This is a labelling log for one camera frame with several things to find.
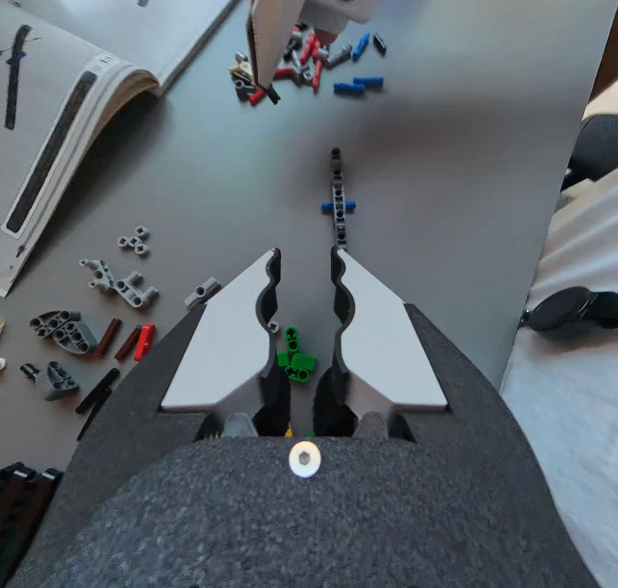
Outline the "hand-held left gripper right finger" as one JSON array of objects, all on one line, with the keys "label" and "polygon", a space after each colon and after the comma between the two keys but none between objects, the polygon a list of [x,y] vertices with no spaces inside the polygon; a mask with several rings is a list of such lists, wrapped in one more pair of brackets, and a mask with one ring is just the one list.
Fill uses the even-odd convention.
[{"label": "hand-held left gripper right finger", "polygon": [[330,430],[352,436],[365,417],[386,437],[413,437],[406,415],[443,412],[447,397],[406,303],[341,247],[331,249],[341,326],[330,367]]}]

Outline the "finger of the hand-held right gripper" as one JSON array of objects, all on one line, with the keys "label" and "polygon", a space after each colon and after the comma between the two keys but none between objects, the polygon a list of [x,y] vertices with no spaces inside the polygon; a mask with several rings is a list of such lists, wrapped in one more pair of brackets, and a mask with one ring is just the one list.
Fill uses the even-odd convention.
[{"label": "finger of the hand-held right gripper", "polygon": [[310,0],[247,0],[247,41],[253,81],[268,90],[297,22],[315,27]]}]

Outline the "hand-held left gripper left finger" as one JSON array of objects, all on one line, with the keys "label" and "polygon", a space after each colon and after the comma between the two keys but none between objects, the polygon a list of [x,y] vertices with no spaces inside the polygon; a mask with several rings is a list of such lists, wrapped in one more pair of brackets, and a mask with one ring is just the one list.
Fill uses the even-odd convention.
[{"label": "hand-held left gripper left finger", "polygon": [[204,412],[197,437],[221,435],[229,419],[282,437],[282,368],[269,327],[280,281],[273,248],[206,303],[161,401],[166,412]]}]

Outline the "pile of mixed lego pins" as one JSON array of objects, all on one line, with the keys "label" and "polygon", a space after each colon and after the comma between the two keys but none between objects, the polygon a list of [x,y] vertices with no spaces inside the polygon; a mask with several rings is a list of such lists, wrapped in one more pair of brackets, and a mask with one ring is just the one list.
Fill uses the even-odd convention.
[{"label": "pile of mixed lego pins", "polygon": [[[319,40],[313,28],[297,23],[276,67],[273,81],[291,81],[297,88],[310,88],[317,95],[324,72],[334,71],[350,61],[358,62],[370,45],[380,57],[386,56],[388,46],[379,33],[365,33],[356,44],[346,43],[331,48]],[[249,57],[236,51],[234,59],[235,63],[228,72],[236,96],[239,102],[255,107],[267,98],[265,90],[254,83]]]}]

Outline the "long grey lego beam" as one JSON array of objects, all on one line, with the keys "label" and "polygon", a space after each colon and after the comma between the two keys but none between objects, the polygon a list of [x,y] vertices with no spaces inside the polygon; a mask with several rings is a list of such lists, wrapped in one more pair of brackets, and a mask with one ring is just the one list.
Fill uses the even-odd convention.
[{"label": "long grey lego beam", "polygon": [[347,199],[342,173],[342,153],[338,147],[331,150],[331,188],[335,242],[339,249],[346,251],[348,246]]}]

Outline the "light grey lego axle connector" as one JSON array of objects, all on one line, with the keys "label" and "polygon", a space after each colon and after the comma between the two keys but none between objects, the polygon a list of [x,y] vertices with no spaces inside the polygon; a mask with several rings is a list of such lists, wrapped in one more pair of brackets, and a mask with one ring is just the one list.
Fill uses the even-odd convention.
[{"label": "light grey lego axle connector", "polygon": [[207,281],[194,288],[191,294],[184,299],[184,305],[186,308],[191,309],[198,304],[204,304],[220,290],[222,290],[221,283],[214,277],[210,277]]}]

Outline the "red lego piece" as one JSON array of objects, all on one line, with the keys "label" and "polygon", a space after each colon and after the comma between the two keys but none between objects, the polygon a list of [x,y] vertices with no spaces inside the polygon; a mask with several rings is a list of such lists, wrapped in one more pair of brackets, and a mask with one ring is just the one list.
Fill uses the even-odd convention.
[{"label": "red lego piece", "polygon": [[146,323],[140,329],[140,334],[135,347],[134,361],[141,362],[151,351],[153,341],[156,335],[156,325]]}]

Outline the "green lego connector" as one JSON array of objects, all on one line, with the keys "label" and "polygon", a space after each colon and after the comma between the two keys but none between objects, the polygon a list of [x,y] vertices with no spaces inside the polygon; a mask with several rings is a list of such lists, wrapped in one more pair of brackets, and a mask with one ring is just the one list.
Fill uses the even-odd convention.
[{"label": "green lego connector", "polygon": [[285,352],[284,356],[282,367],[288,379],[298,383],[309,382],[317,363],[316,357],[299,352]]},{"label": "green lego connector", "polygon": [[285,350],[277,353],[277,362],[280,367],[286,368],[292,365],[294,355],[298,352],[298,334],[295,327],[288,327],[284,332],[286,343]]}]

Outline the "light grey lego pin connector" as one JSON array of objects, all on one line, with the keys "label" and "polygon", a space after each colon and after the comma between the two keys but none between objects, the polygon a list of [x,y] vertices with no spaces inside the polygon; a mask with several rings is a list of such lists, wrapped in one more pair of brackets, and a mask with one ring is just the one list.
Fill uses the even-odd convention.
[{"label": "light grey lego pin connector", "polygon": [[115,291],[134,309],[147,309],[159,296],[159,291],[151,286],[142,288],[143,275],[133,271],[127,277],[114,280]]},{"label": "light grey lego pin connector", "polygon": [[79,265],[91,270],[92,278],[89,281],[89,287],[94,290],[98,290],[103,294],[109,294],[115,292],[115,281],[112,273],[102,259],[80,259]]}]

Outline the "dark grey lego liftarm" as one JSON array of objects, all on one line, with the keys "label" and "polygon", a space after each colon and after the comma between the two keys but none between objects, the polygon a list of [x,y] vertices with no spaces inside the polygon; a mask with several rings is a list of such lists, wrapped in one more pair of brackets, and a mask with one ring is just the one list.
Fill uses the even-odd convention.
[{"label": "dark grey lego liftarm", "polygon": [[83,321],[67,321],[51,337],[66,352],[78,356],[92,353],[98,346],[98,340]]},{"label": "dark grey lego liftarm", "polygon": [[35,336],[47,339],[52,337],[56,330],[63,328],[69,322],[80,320],[81,313],[78,311],[50,311],[31,319],[29,326]]}]

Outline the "open lego instruction booklet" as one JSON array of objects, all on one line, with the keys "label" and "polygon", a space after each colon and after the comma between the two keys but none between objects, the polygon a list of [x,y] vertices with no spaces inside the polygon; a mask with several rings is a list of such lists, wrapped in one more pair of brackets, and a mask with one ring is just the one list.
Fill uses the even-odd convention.
[{"label": "open lego instruction booklet", "polygon": [[1,0],[1,297],[124,105],[163,95],[238,0]]}]

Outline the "black green lego assembly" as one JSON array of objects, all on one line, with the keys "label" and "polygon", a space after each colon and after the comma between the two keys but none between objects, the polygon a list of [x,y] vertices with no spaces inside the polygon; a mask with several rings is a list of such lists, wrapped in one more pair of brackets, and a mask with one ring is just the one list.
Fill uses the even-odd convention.
[{"label": "black green lego assembly", "polygon": [[63,476],[56,468],[39,472],[22,462],[1,469],[1,587],[26,555]]}]

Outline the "light grey round connectors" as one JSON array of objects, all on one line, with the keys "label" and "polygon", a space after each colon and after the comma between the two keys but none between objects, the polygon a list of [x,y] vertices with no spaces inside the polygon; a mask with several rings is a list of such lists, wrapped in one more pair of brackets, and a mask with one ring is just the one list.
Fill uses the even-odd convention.
[{"label": "light grey round connectors", "polygon": [[120,249],[130,249],[141,258],[150,255],[150,248],[146,240],[150,237],[150,230],[143,225],[135,228],[134,234],[129,237],[118,237],[117,246]]}]

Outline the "black badge reel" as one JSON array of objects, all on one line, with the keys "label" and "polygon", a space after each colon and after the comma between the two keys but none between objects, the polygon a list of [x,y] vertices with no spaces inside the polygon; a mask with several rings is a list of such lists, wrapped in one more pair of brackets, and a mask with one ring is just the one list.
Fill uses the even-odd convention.
[{"label": "black badge reel", "polygon": [[592,305],[600,292],[583,286],[565,288],[551,294],[533,309],[526,309],[520,316],[518,328],[536,332],[565,329],[588,320]]}]

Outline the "black mesh office chair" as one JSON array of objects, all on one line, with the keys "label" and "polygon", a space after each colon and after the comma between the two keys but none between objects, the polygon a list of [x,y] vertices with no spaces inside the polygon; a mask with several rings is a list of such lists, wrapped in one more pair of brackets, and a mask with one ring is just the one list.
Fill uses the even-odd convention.
[{"label": "black mesh office chair", "polygon": [[617,114],[598,113],[582,121],[560,191],[598,182],[617,168]]}]

